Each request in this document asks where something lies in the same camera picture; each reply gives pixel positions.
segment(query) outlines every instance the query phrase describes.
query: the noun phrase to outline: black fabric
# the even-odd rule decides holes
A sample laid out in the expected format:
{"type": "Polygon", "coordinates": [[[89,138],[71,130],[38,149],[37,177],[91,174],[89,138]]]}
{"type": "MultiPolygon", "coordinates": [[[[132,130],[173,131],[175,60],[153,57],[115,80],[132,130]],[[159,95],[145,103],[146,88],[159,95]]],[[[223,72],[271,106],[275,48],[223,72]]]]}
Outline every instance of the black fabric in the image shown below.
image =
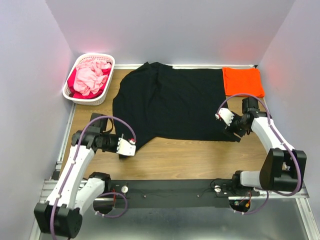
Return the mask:
{"type": "MultiPolygon", "coordinates": [[[[154,137],[234,141],[215,118],[225,99],[222,69],[173,69],[146,62],[122,80],[113,115],[133,128],[137,150],[154,137]]],[[[117,134],[131,138],[126,126],[117,121],[114,126],[117,134]]]]}

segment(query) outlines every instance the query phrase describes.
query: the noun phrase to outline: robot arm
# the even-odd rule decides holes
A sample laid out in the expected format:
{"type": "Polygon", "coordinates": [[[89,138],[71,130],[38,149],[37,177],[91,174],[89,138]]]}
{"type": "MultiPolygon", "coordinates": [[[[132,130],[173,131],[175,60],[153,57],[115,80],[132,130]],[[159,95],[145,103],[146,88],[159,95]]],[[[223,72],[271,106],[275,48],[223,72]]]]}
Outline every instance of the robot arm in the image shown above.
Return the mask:
{"type": "MultiPolygon", "coordinates": [[[[91,120],[102,116],[93,113],[91,120]]],[[[125,140],[115,134],[104,132],[107,119],[95,121],[84,132],[76,160],[74,157],[82,131],[77,131],[71,140],[72,147],[64,170],[45,203],[37,203],[34,215],[42,233],[50,233],[50,218],[54,205],[54,230],[57,236],[75,238],[79,233],[82,218],[87,209],[92,206],[96,197],[110,192],[111,179],[109,174],[94,172],[88,178],[86,185],[80,190],[79,186],[89,165],[98,149],[120,155],[134,156],[135,142],[125,140]]]]}
{"type": "Polygon", "coordinates": [[[283,138],[272,119],[270,119],[269,124],[267,113],[260,111],[258,101],[255,98],[248,97],[242,101],[242,113],[243,116],[239,116],[227,108],[221,108],[216,114],[216,118],[226,124],[225,132],[227,134],[236,134],[239,140],[246,133],[256,133],[267,152],[267,156],[260,171],[237,171],[233,175],[232,181],[235,185],[244,187],[285,192],[294,191],[298,184],[297,169],[288,150],[284,147],[284,143],[297,159],[301,182],[305,173],[306,154],[303,151],[296,150],[283,138]],[[270,126],[273,127],[283,143],[280,142],[270,126]]]}

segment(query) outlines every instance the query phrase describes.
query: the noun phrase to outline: gray floor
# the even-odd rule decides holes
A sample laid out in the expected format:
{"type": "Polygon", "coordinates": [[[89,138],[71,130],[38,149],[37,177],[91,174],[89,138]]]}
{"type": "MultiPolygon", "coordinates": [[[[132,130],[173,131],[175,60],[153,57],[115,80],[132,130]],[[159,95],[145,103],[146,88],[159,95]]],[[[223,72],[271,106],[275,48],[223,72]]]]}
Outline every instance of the gray floor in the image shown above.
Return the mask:
{"type": "MultiPolygon", "coordinates": [[[[252,208],[263,200],[253,200],[252,208]]],[[[41,240],[51,240],[43,234],[41,240]]],[[[240,215],[231,209],[129,209],[117,219],[88,210],[76,240],[307,240],[296,200],[270,199],[257,214],[240,215]]]]}

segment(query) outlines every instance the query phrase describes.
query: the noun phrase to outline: wooden tabletop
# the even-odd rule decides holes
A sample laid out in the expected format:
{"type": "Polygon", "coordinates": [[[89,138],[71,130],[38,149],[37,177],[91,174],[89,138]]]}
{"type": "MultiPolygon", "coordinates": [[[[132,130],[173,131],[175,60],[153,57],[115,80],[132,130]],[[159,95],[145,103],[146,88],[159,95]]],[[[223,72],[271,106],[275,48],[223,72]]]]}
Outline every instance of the wooden tabletop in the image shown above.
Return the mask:
{"type": "MultiPolygon", "coordinates": [[[[65,165],[71,146],[71,136],[82,130],[92,113],[112,115],[112,102],[121,80],[131,70],[117,69],[103,104],[77,105],[64,154],[65,165]]],[[[229,108],[242,113],[242,97],[228,101],[229,108]]],[[[156,137],[144,145],[133,157],[119,159],[111,152],[98,150],[86,169],[84,177],[92,172],[103,172],[115,180],[174,180],[231,178],[237,170],[260,170],[266,151],[259,138],[251,133],[241,142],[174,140],[156,137]]]]}

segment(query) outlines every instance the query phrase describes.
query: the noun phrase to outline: basket rim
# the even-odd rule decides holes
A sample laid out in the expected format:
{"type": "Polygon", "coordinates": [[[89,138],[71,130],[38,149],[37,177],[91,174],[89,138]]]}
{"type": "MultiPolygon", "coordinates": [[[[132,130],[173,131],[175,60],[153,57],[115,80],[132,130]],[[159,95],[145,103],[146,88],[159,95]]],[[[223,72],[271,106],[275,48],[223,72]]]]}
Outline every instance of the basket rim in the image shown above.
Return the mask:
{"type": "Polygon", "coordinates": [[[72,66],[72,68],[71,68],[71,70],[70,70],[70,73],[69,73],[68,77],[67,77],[66,80],[65,80],[65,83],[64,83],[64,86],[63,86],[63,89],[62,89],[62,95],[63,95],[66,99],[68,99],[68,100],[77,101],[77,102],[82,102],[82,103],[92,103],[92,102],[95,102],[95,101],[100,100],[100,99],[106,94],[106,92],[107,92],[107,89],[108,89],[107,85],[110,84],[110,81],[109,81],[109,80],[110,80],[110,77],[112,76],[112,74],[113,74],[113,72],[114,72],[115,62],[116,62],[116,61],[115,61],[115,58],[114,58],[113,56],[109,55],[109,54],[94,53],[94,52],[89,52],[89,53],[82,54],[81,56],[79,56],[79,57],[75,60],[73,66],[72,66]],[[66,95],[66,93],[65,93],[65,89],[66,89],[66,88],[69,88],[69,87],[68,87],[68,79],[69,79],[71,73],[73,72],[73,70],[75,69],[75,67],[79,64],[79,62],[80,62],[82,59],[87,58],[87,57],[107,57],[107,58],[110,58],[110,59],[112,60],[111,71],[110,71],[110,74],[109,74],[109,76],[108,76],[106,86],[105,86],[103,92],[101,93],[101,95],[100,95],[100,96],[97,96],[96,98],[93,98],[93,99],[81,99],[81,98],[70,97],[70,96],[66,95]]]}

